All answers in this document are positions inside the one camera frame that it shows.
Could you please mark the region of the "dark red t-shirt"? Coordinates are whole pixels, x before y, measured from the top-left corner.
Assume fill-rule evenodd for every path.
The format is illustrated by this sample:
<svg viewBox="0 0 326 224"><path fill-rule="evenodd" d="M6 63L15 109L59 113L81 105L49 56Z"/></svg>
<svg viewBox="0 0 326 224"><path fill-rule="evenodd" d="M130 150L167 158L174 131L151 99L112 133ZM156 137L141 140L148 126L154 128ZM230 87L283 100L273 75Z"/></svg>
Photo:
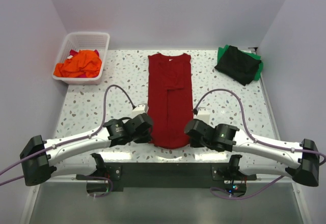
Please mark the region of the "dark red t-shirt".
<svg viewBox="0 0 326 224"><path fill-rule="evenodd" d="M193 119L191 56L148 56L148 114L153 120L152 143L166 149L188 144L184 133Z"/></svg>

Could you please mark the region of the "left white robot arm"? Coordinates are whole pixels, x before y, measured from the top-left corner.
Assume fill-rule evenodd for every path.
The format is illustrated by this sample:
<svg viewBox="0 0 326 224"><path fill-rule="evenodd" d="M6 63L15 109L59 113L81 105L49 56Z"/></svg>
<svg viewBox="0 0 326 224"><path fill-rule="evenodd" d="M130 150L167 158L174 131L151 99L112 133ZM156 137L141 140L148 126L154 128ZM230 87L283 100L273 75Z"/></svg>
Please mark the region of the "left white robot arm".
<svg viewBox="0 0 326 224"><path fill-rule="evenodd" d="M20 153L25 185L39 185L55 175L62 175L58 164L75 155L151 140L153 121L148 114L139 114L126 122L123 120L111 119L97 129L66 138L43 140L40 135L32 137Z"/></svg>

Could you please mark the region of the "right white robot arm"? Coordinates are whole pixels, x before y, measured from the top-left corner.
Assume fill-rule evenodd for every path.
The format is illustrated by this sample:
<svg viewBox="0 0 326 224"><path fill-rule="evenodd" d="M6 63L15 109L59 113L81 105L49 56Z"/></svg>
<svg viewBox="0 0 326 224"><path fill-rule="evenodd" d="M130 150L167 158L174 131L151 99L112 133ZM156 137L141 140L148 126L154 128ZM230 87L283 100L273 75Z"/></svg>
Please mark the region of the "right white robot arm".
<svg viewBox="0 0 326 224"><path fill-rule="evenodd" d="M231 152L227 176L231 179L256 174L289 177L310 187L319 185L319 160L314 141L283 142L246 133L228 124L211 127L202 120L187 123L184 132L191 146Z"/></svg>

